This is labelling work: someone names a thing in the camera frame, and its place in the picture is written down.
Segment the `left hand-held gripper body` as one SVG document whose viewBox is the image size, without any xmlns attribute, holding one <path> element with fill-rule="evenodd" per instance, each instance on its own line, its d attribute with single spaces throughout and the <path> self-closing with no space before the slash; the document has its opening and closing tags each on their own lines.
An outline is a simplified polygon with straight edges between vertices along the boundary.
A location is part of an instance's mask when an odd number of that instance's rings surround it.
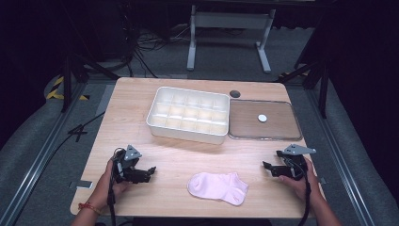
<svg viewBox="0 0 399 226">
<path fill-rule="evenodd" d="M 126 149 L 117 148 L 113 155 L 113 178 L 117 183 L 123 181 L 134 184 L 139 183 L 138 170 L 136 163 L 142 154 L 132 145 L 128 145 Z"/>
</svg>

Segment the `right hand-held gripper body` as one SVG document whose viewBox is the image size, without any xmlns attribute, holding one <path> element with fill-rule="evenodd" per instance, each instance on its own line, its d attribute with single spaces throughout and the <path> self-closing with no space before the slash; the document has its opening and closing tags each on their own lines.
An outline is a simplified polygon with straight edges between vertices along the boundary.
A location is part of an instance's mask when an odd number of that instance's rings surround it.
<svg viewBox="0 0 399 226">
<path fill-rule="evenodd" d="M 292 169 L 293 176 L 291 178 L 300 180 L 308 170 L 304 155 L 316 153 L 316 150 L 298 144 L 291 144 L 282 152 L 288 154 L 291 158 L 290 162 L 285 163 L 287 167 Z"/>
</svg>

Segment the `pink sock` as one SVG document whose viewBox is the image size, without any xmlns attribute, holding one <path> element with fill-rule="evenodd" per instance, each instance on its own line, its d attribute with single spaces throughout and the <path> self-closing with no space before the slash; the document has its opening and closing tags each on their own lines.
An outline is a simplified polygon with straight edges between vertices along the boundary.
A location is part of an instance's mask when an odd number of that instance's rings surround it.
<svg viewBox="0 0 399 226">
<path fill-rule="evenodd" d="M 197 198 L 218 200 L 234 206 L 241 205 L 247 195 L 248 184 L 236 172 L 208 173 L 193 175 L 187 183 L 188 192 Z"/>
</svg>

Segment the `white divided storage box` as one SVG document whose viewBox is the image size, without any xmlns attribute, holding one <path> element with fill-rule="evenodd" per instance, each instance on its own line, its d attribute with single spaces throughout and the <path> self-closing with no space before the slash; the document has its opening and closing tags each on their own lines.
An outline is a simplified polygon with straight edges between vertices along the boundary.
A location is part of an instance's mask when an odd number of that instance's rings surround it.
<svg viewBox="0 0 399 226">
<path fill-rule="evenodd" d="M 161 87 L 146 119 L 154 136 L 219 145 L 229 132 L 230 97 Z"/>
</svg>

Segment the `person's right hand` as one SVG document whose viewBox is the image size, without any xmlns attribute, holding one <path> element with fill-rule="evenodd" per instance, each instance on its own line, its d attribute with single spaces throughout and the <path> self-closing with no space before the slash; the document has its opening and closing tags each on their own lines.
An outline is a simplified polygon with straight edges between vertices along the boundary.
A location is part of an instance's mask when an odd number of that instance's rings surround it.
<svg viewBox="0 0 399 226">
<path fill-rule="evenodd" d="M 308 167 L 308 179 L 302 178 L 301 180 L 296 181 L 287 176 L 281 175 L 279 180 L 284 185 L 290 187 L 295 192 L 297 197 L 302 201 L 306 200 L 306 182 L 309 182 L 311 186 L 310 202 L 315 202 L 317 199 L 322 198 L 322 194 L 318 185 L 318 179 L 313 170 L 312 162 L 308 158 L 306 158 L 305 161 Z"/>
</svg>

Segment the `person's left hand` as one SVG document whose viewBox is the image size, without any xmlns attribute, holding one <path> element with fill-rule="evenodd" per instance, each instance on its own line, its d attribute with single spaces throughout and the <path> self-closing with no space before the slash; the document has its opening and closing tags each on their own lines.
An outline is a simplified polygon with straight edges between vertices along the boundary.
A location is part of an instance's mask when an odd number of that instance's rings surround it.
<svg viewBox="0 0 399 226">
<path fill-rule="evenodd" d="M 95 207 L 104 208 L 107 206 L 108 190 L 111 182 L 111 174 L 113 169 L 113 161 L 109 160 L 107 162 L 105 171 L 100 177 L 94 191 L 92 192 L 89 202 Z M 115 198 L 118 199 L 120 195 L 128 188 L 129 184 L 127 182 L 115 183 L 112 185 L 112 189 Z"/>
</svg>

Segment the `grey tape piece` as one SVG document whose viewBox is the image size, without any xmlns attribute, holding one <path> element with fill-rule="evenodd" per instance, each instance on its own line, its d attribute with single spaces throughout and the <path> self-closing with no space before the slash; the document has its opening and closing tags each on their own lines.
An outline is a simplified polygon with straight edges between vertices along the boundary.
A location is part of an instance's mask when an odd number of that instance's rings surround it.
<svg viewBox="0 0 399 226">
<path fill-rule="evenodd" d="M 84 188 L 84 189 L 91 189 L 93 183 L 91 181 L 85 181 L 85 180 L 79 180 L 75 182 L 70 182 L 69 188 L 71 189 L 78 189 L 78 188 Z"/>
</svg>

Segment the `black tripod stand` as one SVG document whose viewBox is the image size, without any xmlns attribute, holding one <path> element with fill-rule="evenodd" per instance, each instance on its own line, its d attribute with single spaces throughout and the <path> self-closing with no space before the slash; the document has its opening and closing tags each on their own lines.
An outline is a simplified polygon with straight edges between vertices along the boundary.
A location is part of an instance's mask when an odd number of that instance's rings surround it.
<svg viewBox="0 0 399 226">
<path fill-rule="evenodd" d="M 326 104 L 328 87 L 328 63 L 325 60 L 306 64 L 290 73 L 282 73 L 276 80 L 276 83 L 284 84 L 304 73 L 308 74 L 302 82 L 302 87 L 304 89 L 314 89 L 317 84 L 320 84 L 318 109 L 321 116 L 325 119 L 327 117 Z"/>
<path fill-rule="evenodd" d="M 118 80 L 120 77 L 112 73 L 97 62 L 89 60 L 77 54 L 68 54 L 63 66 L 64 78 L 64 99 L 61 112 L 65 113 L 72 104 L 72 79 L 75 78 L 78 84 L 84 84 L 88 81 L 88 73 L 85 65 L 88 65 L 94 71 L 97 71 L 111 80 Z"/>
</svg>

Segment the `white metal stand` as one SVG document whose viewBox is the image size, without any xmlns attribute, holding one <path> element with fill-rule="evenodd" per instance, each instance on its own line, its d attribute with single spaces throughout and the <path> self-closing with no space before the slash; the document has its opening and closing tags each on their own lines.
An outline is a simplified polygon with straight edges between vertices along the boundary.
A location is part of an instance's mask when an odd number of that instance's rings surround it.
<svg viewBox="0 0 399 226">
<path fill-rule="evenodd" d="M 195 5 L 191 6 L 190 15 L 190 42 L 186 69 L 193 71 L 196 61 L 196 30 L 198 28 L 233 28 L 233 29 L 257 29 L 263 31 L 263 37 L 255 43 L 263 71 L 271 73 L 265 45 L 274 22 L 276 11 L 270 9 L 265 14 L 232 13 L 232 12 L 207 12 L 198 11 Z"/>
</svg>

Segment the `aluminium floor rail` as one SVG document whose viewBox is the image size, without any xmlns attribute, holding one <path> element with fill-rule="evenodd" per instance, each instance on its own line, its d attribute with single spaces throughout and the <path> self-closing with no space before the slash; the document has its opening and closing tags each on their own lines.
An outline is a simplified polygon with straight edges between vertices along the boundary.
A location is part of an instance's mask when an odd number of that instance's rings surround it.
<svg viewBox="0 0 399 226">
<path fill-rule="evenodd" d="M 24 206 L 29 200 L 32 191 L 40 179 L 40 176 L 56 152 L 55 145 L 61 133 L 61 129 L 64 127 L 67 118 L 70 116 L 72 109 L 78 102 L 80 95 L 85 90 L 86 85 L 86 83 L 78 83 L 75 86 L 75 89 L 72 92 L 72 97 L 69 101 L 69 106 L 64 112 L 61 112 L 57 116 L 56 122 L 49 135 L 45 139 L 43 146 L 40 148 L 39 153 L 34 158 L 29 170 L 24 175 L 22 183 L 20 184 L 4 214 L 2 217 L 0 217 L 0 226 L 14 226 L 15 222 L 18 220 L 18 217 L 22 213 Z"/>
<path fill-rule="evenodd" d="M 332 161 L 343 181 L 343 186 L 348 195 L 349 200 L 354 207 L 355 213 L 359 219 L 359 223 L 361 226 L 375 226 L 375 222 L 371 216 L 371 213 L 360 193 L 357 182 L 355 181 L 350 168 L 348 167 L 346 161 L 343 158 L 343 154 L 338 145 L 336 138 L 334 137 L 332 130 L 328 124 L 328 121 L 324 119 L 318 108 L 318 100 L 316 95 L 311 90 L 305 91 L 306 96 L 308 97 L 311 108 L 315 113 L 315 118 L 321 125 L 324 135 L 327 137 L 327 143 L 329 148 L 331 149 L 330 155 L 332 157 Z"/>
</svg>

